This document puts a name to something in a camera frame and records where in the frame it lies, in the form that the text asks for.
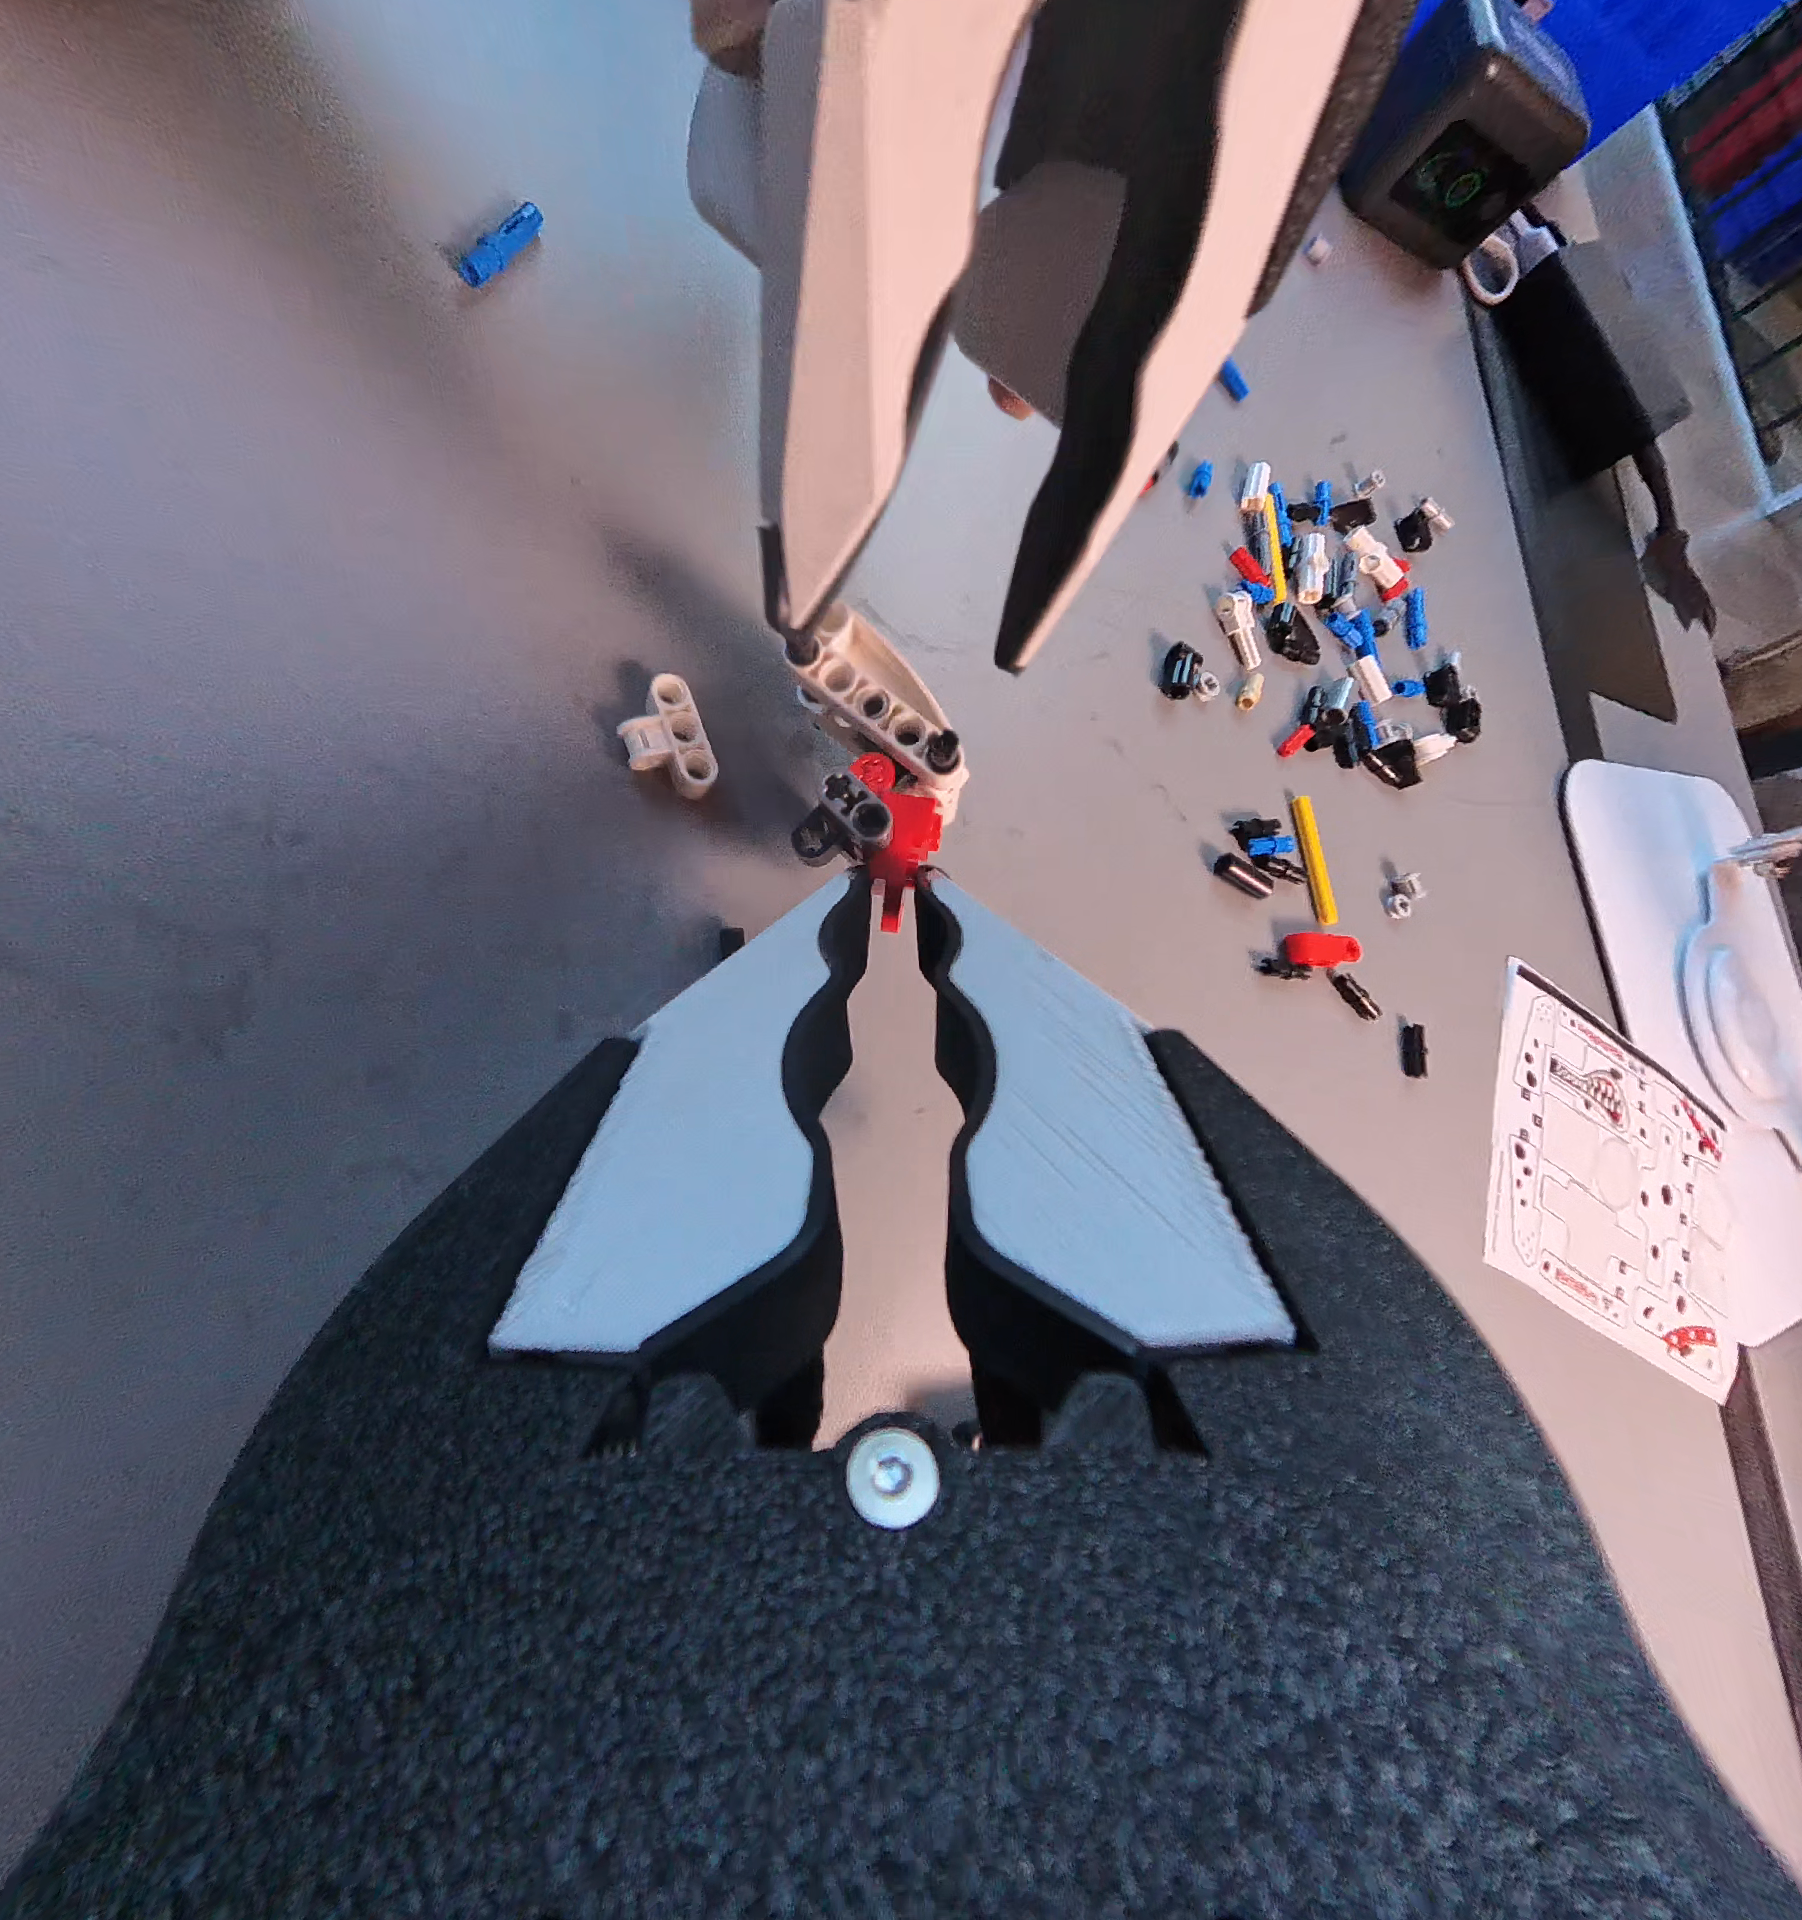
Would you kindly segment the black box device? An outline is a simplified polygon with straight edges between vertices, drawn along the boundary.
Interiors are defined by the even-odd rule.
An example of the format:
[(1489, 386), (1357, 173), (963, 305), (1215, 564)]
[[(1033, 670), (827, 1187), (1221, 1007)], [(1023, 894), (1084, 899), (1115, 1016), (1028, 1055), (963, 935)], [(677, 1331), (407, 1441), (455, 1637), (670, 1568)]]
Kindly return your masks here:
[(1414, 50), (1420, 151), (1395, 201), (1426, 266), (1454, 269), (1586, 151), (1586, 98), (1512, 2), (1442, 2)]

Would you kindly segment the red white black brick subassembly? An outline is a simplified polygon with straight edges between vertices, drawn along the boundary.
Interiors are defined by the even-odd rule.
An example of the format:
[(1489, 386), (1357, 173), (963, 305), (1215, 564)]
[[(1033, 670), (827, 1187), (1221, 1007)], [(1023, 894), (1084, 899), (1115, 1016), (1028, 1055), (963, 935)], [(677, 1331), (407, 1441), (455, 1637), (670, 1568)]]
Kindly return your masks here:
[(793, 827), (793, 850), (812, 867), (835, 856), (858, 865), (879, 894), (881, 929), (897, 933), (907, 892), (959, 814), (963, 740), (914, 666), (843, 600), (797, 634), (789, 655), (802, 705), (851, 750)]

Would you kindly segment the pile of small toy bricks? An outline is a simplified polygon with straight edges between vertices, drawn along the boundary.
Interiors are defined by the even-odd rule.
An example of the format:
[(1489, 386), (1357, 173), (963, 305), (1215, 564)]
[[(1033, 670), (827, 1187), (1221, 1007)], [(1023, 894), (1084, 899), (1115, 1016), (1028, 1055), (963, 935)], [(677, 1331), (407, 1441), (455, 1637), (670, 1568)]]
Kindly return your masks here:
[(1434, 646), (1414, 568), (1454, 521), (1420, 494), (1383, 527), (1388, 478), (1378, 467), (1345, 481), (1318, 472), (1290, 489), (1267, 459), (1242, 459), (1225, 481), (1219, 463), (1198, 456), (1186, 463), (1179, 490), (1189, 507), (1230, 500), (1225, 581), (1208, 591), (1211, 644), (1166, 644), (1159, 693), (1254, 716), (1278, 670), (1295, 675), (1291, 716), (1273, 739), (1290, 786), (1278, 810), (1226, 818), (1211, 877), (1263, 905), (1278, 889), (1299, 889), (1299, 922), (1274, 926), (1273, 945), (1250, 954), (1250, 970), (1284, 982), (1323, 979), (1361, 1020), (1380, 1022), (1383, 1009), (1357, 977), (1365, 945), (1338, 910), (1322, 814), (1299, 778), (1357, 770), (1402, 793), (1481, 739), (1484, 698), (1459, 652)]

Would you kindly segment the blue toy pin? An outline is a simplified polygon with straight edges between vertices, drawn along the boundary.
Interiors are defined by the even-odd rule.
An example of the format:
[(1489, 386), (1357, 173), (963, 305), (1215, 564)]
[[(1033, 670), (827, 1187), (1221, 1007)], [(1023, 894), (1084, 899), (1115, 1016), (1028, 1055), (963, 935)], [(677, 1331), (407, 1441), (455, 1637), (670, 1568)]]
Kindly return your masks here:
[(545, 226), (546, 214), (540, 204), (517, 204), (456, 252), (456, 279), (468, 290), (490, 287), (542, 242)]

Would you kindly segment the white three-hole brick connector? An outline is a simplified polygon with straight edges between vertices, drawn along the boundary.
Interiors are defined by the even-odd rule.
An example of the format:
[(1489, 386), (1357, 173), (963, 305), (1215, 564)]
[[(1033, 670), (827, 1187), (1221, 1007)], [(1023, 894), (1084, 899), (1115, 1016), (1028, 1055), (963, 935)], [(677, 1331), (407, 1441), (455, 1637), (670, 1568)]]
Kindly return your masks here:
[(719, 782), (719, 757), (690, 684), (671, 670), (648, 681), (645, 706), (616, 728), (634, 772), (668, 774), (674, 791), (703, 800)]

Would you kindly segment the grey desk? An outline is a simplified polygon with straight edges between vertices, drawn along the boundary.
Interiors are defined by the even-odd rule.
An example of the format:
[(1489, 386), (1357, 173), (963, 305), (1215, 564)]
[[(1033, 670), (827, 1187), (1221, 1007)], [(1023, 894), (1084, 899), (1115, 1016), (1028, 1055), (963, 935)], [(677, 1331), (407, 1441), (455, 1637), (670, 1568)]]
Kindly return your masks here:
[[(1299, 778), (1380, 1022), (1210, 871), (1278, 714), (1150, 684), (1217, 504), (997, 670), (1053, 432), (953, 354), (848, 580), (948, 878), (1162, 1031), (1296, 1352), (955, 1450), (963, 1116), (870, 939), (818, 1448), (488, 1354), (608, 1046), (843, 878), (703, 75), (689, 3), (0, 3), (0, 1916), (1802, 1916), (1733, 1423), (1481, 1259), (1504, 963), (1609, 996), (1471, 323), (1336, 206), (1183, 445), (1459, 512), (1485, 740)], [(659, 670), (703, 800), (618, 740)]]

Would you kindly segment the black power adapter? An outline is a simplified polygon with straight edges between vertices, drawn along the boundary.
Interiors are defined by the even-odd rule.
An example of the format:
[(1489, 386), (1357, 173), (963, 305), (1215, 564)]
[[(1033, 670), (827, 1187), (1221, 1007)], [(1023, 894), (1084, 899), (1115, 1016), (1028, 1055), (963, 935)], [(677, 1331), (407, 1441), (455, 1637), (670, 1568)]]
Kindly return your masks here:
[(1719, 630), (1719, 611), (1690, 556), (1662, 439), (1691, 401), (1672, 373), (1625, 275), (1600, 242), (1575, 242), (1537, 204), (1520, 206), (1461, 266), (1500, 346), (1539, 409), (1561, 478), (1579, 483), (1634, 465), (1654, 506), (1638, 560), (1680, 627)]

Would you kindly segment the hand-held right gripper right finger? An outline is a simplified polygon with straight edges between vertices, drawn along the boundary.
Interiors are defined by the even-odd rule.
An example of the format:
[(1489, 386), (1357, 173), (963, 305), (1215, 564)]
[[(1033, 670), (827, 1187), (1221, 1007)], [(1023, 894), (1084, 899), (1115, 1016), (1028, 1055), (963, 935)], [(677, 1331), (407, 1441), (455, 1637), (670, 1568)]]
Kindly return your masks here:
[(1086, 1376), (1178, 1430), (1174, 1363), (1291, 1350), (1154, 1030), (949, 878), (916, 892), (936, 1064), (960, 1106), (945, 1296), (982, 1436), (1042, 1436)]

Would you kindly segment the blue plastic bin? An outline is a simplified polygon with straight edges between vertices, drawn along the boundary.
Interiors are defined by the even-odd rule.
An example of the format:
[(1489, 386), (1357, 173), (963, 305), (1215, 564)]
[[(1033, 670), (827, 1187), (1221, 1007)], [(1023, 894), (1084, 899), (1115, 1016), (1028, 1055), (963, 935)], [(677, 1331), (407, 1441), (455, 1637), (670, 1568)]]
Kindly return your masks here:
[(1783, 2), (1520, 2), (1572, 64), (1590, 149), (1731, 48)]

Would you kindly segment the sticker sheet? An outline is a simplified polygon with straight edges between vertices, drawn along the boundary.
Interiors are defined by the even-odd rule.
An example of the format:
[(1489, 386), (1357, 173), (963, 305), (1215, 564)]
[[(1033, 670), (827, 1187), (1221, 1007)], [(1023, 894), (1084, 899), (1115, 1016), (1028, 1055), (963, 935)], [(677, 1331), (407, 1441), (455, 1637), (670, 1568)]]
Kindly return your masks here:
[(1704, 1098), (1508, 960), (1484, 1256), (1716, 1405), (1743, 1352), (1725, 1148)]

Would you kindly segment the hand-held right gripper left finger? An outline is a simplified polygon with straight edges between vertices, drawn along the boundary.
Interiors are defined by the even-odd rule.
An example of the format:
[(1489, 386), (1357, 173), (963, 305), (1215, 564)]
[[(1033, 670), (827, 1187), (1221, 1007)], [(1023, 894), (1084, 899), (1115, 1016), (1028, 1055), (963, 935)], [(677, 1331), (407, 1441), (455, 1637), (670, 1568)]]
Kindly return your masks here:
[(870, 883), (827, 881), (674, 996), (488, 1335), (640, 1383), (703, 1371), (761, 1436), (815, 1436), (843, 1247), (821, 1113), (851, 1068)]

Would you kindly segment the white booklet stand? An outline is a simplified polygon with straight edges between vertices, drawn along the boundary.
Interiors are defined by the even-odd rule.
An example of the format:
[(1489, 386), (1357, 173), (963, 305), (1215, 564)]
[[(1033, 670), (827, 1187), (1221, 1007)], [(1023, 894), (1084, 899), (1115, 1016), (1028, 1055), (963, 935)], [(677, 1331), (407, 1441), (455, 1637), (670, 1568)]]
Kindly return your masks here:
[(1802, 973), (1779, 881), (1802, 826), (1758, 833), (1714, 782), (1611, 759), (1561, 782), (1565, 833), (1637, 1049), (1725, 1123), (1730, 1328), (1802, 1320)]

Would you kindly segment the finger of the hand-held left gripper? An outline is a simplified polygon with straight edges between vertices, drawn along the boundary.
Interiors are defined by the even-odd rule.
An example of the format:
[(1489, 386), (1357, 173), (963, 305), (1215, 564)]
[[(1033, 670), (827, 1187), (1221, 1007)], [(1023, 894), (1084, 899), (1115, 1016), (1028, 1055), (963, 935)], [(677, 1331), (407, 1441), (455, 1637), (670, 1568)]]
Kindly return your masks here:
[(763, 48), (763, 513), (805, 630), (907, 463), (1027, 2), (774, 3)]
[(1025, 670), (1372, 107), (1372, 5), (1043, 3), (987, 206), (987, 373), (1059, 428), (994, 663)]

